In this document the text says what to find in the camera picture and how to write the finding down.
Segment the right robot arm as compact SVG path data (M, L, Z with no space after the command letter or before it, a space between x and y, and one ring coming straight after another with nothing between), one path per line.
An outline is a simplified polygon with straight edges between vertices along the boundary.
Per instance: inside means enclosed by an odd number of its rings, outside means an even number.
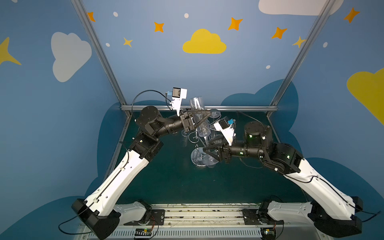
M204 148L206 154L219 162L229 162L232 157L255 158L264 167L292 181L313 199L306 203L264 201L251 217L244 217L247 223L256 218L265 225L310 224L333 238L362 233L363 222L356 215L363 210L362 199L338 190L293 146L275 142L270 126L258 121L248 122L242 141L236 140L234 120L218 120L213 127L222 133L223 141Z

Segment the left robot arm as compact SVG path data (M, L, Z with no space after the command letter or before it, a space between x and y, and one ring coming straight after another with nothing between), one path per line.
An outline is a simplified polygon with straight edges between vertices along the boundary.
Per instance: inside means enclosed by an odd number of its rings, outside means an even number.
M210 116L209 110L183 110L178 115L164 118L154 106L142 109L136 120L140 131L119 165L91 195L86 199L77 199L72 205L91 233L104 240L120 225L148 223L152 211L150 205L136 201L118 207L118 199L160 151L163 146L161 137L179 131L188 133L196 130Z

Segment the chrome wine glass rack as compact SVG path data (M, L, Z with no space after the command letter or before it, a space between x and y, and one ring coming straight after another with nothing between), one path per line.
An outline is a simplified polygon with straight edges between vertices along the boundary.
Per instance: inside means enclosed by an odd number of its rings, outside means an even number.
M221 132L215 130L213 124L214 122L221 119L221 112L217 109L211 109L211 116L208 118L211 134L206 138L201 138L198 135L197 130L194 130L189 133L185 133L182 130L182 136L184 137L184 146L187 145L187 141L190 141L193 144L196 144L195 149L191 153L191 161L197 168L214 168L217 162L212 157L208 156L203 152L203 148L214 145L222 144L225 141L224 136Z

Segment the green circuit board right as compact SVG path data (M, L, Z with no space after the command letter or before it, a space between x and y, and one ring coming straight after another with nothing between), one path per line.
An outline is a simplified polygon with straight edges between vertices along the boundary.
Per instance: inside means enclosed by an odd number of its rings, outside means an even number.
M261 240L275 240L277 232L274 229L261 229Z

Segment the green circuit board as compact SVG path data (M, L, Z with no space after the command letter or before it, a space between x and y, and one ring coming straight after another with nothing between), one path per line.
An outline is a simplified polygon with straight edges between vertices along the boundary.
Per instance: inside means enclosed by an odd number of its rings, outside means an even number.
M275 240L277 232L274 229L261 229L261 240Z
M135 229L134 231L134 237L140 237L140 238L150 238L152 236L152 230L144 228L144 229Z

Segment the green circuit board left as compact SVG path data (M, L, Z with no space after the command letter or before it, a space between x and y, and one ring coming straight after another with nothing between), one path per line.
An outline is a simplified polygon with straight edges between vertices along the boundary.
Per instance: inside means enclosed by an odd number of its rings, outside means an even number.
M135 229L134 231L134 237L140 237L140 238L150 238L152 236L152 230L144 228L144 229Z

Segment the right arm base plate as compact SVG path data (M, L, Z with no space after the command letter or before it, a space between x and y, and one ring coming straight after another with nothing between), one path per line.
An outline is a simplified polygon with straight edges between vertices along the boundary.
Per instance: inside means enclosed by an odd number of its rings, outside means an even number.
M267 209L242 209L245 225L283 225L283 220L275 220L269 214Z

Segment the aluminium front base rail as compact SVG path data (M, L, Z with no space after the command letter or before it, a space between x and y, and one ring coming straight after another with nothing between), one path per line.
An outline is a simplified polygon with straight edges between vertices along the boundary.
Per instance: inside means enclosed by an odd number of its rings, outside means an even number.
M274 229L276 240L323 240L328 237L313 225L288 222L283 225L245 225L242 209L259 209L255 203L153 204L165 210L163 226L118 226L105 240L261 240L261 229ZM150 229L150 238L134 237L135 229ZM81 223L77 240L99 240Z

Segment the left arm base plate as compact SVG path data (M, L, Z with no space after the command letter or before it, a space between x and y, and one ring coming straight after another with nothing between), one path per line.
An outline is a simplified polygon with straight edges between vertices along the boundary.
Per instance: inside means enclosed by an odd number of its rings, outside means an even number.
M151 210L150 213L145 213L143 218L139 221L131 221L125 223L124 226L163 226L165 222L165 210Z

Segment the aluminium left frame post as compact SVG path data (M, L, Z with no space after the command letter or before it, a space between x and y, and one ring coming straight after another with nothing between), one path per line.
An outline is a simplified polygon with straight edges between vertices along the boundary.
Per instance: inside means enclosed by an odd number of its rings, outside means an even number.
M86 7L83 3L83 1L80 0L71 0L75 11L77 12L78 17L80 18L82 25L92 43L92 46L101 62L101 65L109 79L109 82L111 83L111 86L121 104L121 107L127 105L126 99L124 97L124 94L122 92L122 89L117 81L117 78L112 70L112 67L107 59L107 56L103 50L103 47L100 43L100 40L97 36L97 33L93 27L92 21L90 20L88 16L88 12L86 11Z

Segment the aluminium frame post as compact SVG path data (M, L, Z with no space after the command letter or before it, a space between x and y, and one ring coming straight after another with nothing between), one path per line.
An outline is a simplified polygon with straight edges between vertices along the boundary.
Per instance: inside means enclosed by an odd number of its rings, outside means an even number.
M103 47L100 43L100 40L97 36L97 33L93 27L92 21L90 20L88 16L88 12L86 11L86 7L83 3L83 1L80 0L71 0L75 11L77 12L78 17L80 18L82 25L92 43L92 46L101 62L101 65L109 79L109 82L111 83L111 86L121 104L121 107L127 105L126 99L124 97L124 94L122 92L122 89L117 81L117 78L112 70L112 67L107 59L107 56L103 50Z
M316 41L318 35L322 31L324 25L326 24L328 18L331 15L331 11L336 4L336 0L327 0L325 1L318 17L316 18L312 28L310 29L306 41L300 48L293 64L291 65L286 77L283 79L280 87L278 88L274 98L272 99L270 103L270 107L275 109L275 112L278 110L278 104L281 101L282 97L284 96L285 92L287 91L289 85L291 84L292 80L294 79L296 73L298 72L300 66L304 62L307 54L309 53L312 45Z

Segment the aluminium right frame post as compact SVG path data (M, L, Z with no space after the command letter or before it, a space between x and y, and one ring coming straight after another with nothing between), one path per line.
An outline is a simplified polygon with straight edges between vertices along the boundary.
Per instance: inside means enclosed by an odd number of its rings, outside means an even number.
M309 53L312 45L316 41L318 35L322 31L324 25L326 24L328 18L331 15L331 11L336 4L336 0L327 0L325 1L318 17L316 18L312 28L310 29L306 41L300 48L293 64L291 65L286 77L283 79L280 87L278 88L274 98L272 99L270 103L270 107L275 109L275 112L278 110L278 104L281 101L282 97L284 96L285 92L287 91L289 85L291 84L292 80L294 79L296 73L298 72L300 66L304 62L307 54Z

